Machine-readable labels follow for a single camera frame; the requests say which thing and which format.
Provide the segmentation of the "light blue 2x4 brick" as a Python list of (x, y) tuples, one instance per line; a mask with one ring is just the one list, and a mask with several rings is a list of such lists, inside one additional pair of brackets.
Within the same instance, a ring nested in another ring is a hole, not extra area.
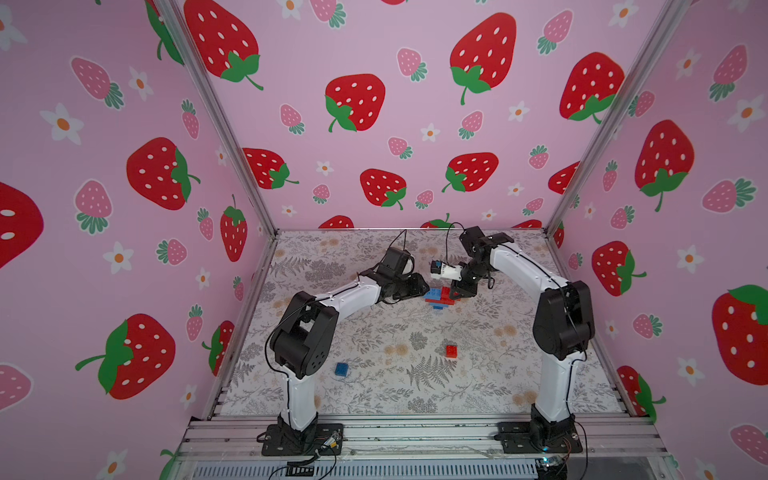
[(440, 303), (442, 301), (442, 289), (431, 288), (425, 295), (424, 300), (430, 303)]

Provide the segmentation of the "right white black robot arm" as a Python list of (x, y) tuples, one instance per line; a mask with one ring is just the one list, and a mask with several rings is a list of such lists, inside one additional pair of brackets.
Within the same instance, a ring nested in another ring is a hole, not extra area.
[(528, 435), (534, 450), (544, 452), (576, 433), (570, 396), (578, 364), (587, 359), (595, 335), (590, 289), (546, 269), (505, 233), (486, 235), (471, 227), (460, 242), (469, 261), (453, 266), (434, 260), (430, 266), (432, 277), (451, 281), (451, 299), (474, 297), (481, 280), (493, 283), (492, 275), (501, 273), (537, 302), (532, 335), (542, 352), (541, 381)]

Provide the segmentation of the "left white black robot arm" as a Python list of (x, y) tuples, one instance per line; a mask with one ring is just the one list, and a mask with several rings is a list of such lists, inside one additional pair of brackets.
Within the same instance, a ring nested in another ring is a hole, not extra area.
[(390, 247), (379, 262), (345, 286), (319, 295), (296, 293), (266, 342), (274, 355), (270, 367), (287, 380), (286, 404), (277, 423), (281, 434), (302, 443), (314, 436), (314, 375), (329, 357), (340, 321), (364, 308), (422, 297), (429, 290), (410, 252)]

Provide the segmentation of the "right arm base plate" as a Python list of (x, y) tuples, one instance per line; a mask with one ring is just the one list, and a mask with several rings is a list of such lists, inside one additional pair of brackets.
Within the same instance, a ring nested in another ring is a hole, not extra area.
[(556, 423), (531, 420), (529, 422), (500, 422), (493, 439), (499, 442), (505, 454), (568, 454), (582, 453), (581, 438), (569, 421)]

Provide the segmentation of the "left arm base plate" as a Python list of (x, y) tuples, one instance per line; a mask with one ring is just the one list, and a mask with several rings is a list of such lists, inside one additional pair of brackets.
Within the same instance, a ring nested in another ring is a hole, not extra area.
[(297, 433), (288, 424), (272, 424), (257, 436), (265, 457), (333, 456), (341, 453), (344, 425), (341, 423), (311, 424)]

